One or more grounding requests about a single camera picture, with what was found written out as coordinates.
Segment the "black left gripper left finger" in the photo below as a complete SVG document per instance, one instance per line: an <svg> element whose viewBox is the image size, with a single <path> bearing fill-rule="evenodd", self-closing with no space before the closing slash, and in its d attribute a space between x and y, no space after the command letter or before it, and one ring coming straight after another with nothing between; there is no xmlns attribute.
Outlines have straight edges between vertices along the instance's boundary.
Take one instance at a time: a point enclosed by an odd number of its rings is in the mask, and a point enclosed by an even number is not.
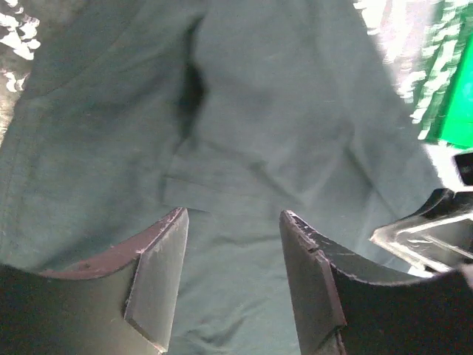
<svg viewBox="0 0 473 355"><path fill-rule="evenodd" d="M3 354L164 354L188 236L188 212L66 271L1 267Z"/></svg>

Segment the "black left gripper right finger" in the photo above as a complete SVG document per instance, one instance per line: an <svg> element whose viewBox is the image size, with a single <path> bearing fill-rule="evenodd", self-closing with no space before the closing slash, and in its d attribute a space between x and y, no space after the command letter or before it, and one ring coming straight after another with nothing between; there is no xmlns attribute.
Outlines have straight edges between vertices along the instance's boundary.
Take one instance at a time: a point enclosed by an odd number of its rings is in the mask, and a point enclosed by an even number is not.
<svg viewBox="0 0 473 355"><path fill-rule="evenodd" d="M470 354L472 267L429 278L381 266L281 213L303 354Z"/></svg>

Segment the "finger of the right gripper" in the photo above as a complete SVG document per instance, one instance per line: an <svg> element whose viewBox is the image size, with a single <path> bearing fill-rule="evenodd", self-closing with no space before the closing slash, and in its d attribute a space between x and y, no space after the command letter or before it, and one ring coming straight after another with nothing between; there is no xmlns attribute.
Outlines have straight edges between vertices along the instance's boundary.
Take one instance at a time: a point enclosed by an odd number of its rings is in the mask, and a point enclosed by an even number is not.
<svg viewBox="0 0 473 355"><path fill-rule="evenodd" d="M436 189L410 216L377 228L370 241L431 273L472 264L472 193Z"/></svg>

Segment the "black t shirt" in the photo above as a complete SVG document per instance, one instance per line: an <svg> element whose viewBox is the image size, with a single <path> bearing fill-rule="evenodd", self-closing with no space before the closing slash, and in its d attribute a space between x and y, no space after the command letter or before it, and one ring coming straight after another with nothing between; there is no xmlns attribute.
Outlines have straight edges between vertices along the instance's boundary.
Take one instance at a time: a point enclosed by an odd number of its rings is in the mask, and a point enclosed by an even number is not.
<svg viewBox="0 0 473 355"><path fill-rule="evenodd" d="M189 214L171 354L297 354L290 209L372 231L442 183L350 1L91 1L38 49L1 145L1 261L59 268Z"/></svg>

